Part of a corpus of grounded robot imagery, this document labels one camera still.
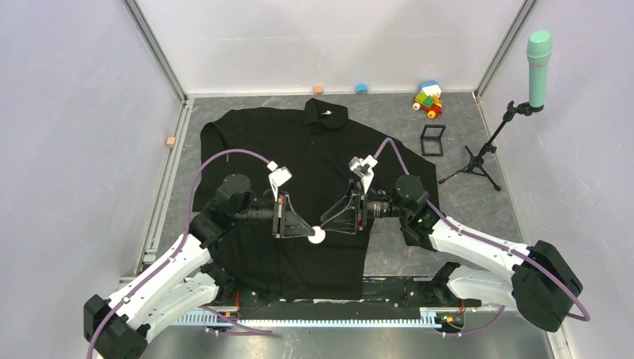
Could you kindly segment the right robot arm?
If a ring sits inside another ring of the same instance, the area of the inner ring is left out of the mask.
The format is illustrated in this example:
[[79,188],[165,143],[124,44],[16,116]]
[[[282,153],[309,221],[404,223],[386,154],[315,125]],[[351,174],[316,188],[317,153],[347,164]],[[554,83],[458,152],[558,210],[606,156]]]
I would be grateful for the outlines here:
[[473,299],[517,310],[541,330],[556,332],[579,306],[583,286],[551,243],[510,242],[444,215],[428,199],[421,180],[400,176],[389,192],[350,181],[344,196],[321,216],[327,232],[355,234],[376,218],[397,218],[407,245],[443,252],[475,264],[449,264],[431,293],[442,305]]

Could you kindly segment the black shirt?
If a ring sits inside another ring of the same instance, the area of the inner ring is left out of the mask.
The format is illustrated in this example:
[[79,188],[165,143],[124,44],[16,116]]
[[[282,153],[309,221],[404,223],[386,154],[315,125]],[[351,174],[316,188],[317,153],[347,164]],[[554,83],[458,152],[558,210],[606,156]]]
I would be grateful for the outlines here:
[[[292,205],[309,224],[345,193],[354,178],[354,157],[378,155],[372,185],[389,191],[405,173],[420,178],[430,200],[439,200],[435,165],[402,142],[385,143],[385,134],[351,120],[348,109],[310,99],[303,109],[248,108],[228,111],[200,132],[201,160],[206,164],[194,195],[199,212],[230,174],[242,174],[259,195],[270,185],[265,159],[292,173],[284,184]],[[361,296],[369,233],[329,232],[323,242],[305,238],[276,239],[271,224],[247,225],[218,244],[214,261],[236,282],[253,290],[295,299],[357,300]]]

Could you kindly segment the round silver brooch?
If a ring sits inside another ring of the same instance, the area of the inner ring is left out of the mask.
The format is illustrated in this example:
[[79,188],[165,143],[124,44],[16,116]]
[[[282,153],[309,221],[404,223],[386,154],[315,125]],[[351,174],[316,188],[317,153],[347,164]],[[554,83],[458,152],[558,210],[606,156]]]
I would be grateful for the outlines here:
[[313,226],[312,231],[313,234],[307,237],[309,242],[314,245],[321,244],[325,240],[326,232],[320,226]]

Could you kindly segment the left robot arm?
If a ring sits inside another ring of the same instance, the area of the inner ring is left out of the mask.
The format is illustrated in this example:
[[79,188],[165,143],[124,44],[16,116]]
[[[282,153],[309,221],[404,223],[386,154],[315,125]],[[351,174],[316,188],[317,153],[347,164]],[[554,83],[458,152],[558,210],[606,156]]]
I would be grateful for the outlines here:
[[211,302],[227,304],[235,285],[215,270],[212,253],[237,237],[238,229],[264,224],[273,239],[307,238],[320,243],[325,233],[310,226],[280,190],[291,172],[270,172],[270,191],[256,198],[251,181],[241,174],[227,176],[211,203],[188,222],[184,233],[149,268],[107,298],[94,295],[84,304],[87,357],[139,358],[166,327]]

